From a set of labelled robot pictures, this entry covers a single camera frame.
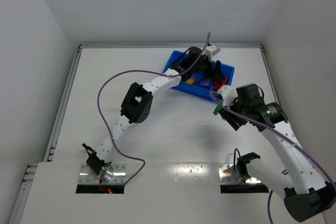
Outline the red rectangular duplo brick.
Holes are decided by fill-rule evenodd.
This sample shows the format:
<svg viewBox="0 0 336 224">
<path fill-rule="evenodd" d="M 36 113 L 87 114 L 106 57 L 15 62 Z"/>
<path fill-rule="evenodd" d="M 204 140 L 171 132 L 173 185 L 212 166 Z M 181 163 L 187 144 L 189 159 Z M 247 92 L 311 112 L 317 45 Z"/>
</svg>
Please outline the red rectangular duplo brick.
<svg viewBox="0 0 336 224">
<path fill-rule="evenodd" d="M 214 91 L 217 91 L 218 89 L 220 89 L 222 86 L 222 84 L 220 82 L 214 82 Z"/>
</svg>

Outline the green brick cluster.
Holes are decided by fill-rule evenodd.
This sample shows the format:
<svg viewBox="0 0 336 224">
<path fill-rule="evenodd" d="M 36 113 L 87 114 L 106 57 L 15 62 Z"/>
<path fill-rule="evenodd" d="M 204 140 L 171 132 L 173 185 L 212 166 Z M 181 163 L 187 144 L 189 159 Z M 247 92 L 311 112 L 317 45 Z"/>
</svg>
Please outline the green brick cluster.
<svg viewBox="0 0 336 224">
<path fill-rule="evenodd" d="M 213 111 L 213 114 L 214 114 L 214 115 L 217 115 L 217 114 L 221 111 L 221 109 L 222 109 L 222 105 L 223 105 L 223 102 L 222 102 L 222 100 L 220 100 L 220 101 L 219 101 L 219 105 L 217 105 L 216 108 L 215 108 L 214 111 Z"/>
</svg>

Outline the purple rounded duplo brick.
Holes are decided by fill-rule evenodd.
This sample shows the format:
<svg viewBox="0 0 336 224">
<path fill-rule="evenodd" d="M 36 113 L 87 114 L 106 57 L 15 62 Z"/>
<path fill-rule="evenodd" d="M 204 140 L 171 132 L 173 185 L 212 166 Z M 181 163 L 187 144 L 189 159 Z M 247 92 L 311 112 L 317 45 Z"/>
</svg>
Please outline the purple rounded duplo brick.
<svg viewBox="0 0 336 224">
<path fill-rule="evenodd" d="M 204 87 L 204 88 L 208 88 L 211 86 L 211 82 L 208 80 L 208 79 L 205 79 L 205 78 L 201 78 L 201 80 L 199 81 L 198 85 L 200 87 Z"/>
</svg>

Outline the red half-round brick cluster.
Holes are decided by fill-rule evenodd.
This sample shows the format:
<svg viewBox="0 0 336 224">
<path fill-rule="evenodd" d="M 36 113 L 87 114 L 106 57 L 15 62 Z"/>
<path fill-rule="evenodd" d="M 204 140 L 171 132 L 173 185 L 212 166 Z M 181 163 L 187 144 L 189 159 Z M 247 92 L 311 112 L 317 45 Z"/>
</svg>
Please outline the red half-round brick cluster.
<svg viewBox="0 0 336 224">
<path fill-rule="evenodd" d="M 220 81 L 220 84 L 221 84 L 221 85 L 227 85 L 227 77 L 224 77 L 224 79 L 222 79 L 222 80 Z"/>
</svg>

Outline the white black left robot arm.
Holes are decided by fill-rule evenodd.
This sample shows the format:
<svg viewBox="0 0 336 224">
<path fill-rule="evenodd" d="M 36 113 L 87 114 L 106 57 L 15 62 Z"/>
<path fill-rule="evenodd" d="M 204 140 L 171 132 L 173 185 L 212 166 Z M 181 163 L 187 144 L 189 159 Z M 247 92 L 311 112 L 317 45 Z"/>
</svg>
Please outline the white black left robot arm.
<svg viewBox="0 0 336 224">
<path fill-rule="evenodd" d="M 95 150 L 84 145 L 88 153 L 86 163 L 93 174 L 102 174 L 113 160 L 114 145 L 127 131 L 148 118 L 154 97 L 172 88 L 209 100 L 211 91 L 231 85 L 235 68 L 213 59 L 219 51 L 220 48 L 214 45 L 207 45 L 205 49 L 190 47 L 184 52 L 175 50 L 162 74 L 142 84 L 131 84 L 121 103 L 118 121 L 107 127 L 107 139 Z"/>
</svg>

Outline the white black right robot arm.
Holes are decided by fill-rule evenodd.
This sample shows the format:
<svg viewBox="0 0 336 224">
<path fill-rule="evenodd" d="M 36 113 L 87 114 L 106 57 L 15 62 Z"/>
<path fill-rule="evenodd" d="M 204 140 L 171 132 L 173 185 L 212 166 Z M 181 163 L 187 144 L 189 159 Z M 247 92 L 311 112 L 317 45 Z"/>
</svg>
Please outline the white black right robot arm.
<svg viewBox="0 0 336 224">
<path fill-rule="evenodd" d="M 288 177 L 273 170 L 254 152 L 238 158 L 236 173 L 260 180 L 283 200 L 297 222 L 330 209 L 335 204 L 335 183 L 302 148 L 281 106 L 276 102 L 266 104 L 264 93 L 254 83 L 238 87 L 236 94 L 230 111 L 238 118 L 238 126 L 249 122 L 258 129 L 276 151 Z"/>
</svg>

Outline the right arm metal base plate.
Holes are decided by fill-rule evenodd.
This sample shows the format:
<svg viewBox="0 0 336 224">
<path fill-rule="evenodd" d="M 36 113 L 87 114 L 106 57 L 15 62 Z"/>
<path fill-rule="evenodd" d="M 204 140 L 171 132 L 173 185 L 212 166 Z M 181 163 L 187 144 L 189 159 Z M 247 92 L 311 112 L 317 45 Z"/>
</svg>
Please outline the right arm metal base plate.
<svg viewBox="0 0 336 224">
<path fill-rule="evenodd" d="M 261 181 L 254 177 L 241 177 L 233 168 L 233 163 L 219 163 L 218 174 L 220 185 L 247 186 L 258 185 Z"/>
</svg>

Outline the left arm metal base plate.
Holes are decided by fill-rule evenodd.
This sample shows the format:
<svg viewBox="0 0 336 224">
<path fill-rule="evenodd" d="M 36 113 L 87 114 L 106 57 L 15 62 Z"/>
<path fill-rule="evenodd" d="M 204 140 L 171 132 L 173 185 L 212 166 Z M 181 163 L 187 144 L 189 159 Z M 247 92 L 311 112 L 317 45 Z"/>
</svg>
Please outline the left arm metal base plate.
<svg viewBox="0 0 336 224">
<path fill-rule="evenodd" d="M 99 182 L 103 185 L 123 185 L 126 181 L 126 169 L 126 164 L 111 163 L 96 175 L 87 164 L 82 164 L 78 185 L 99 185 Z"/>
</svg>

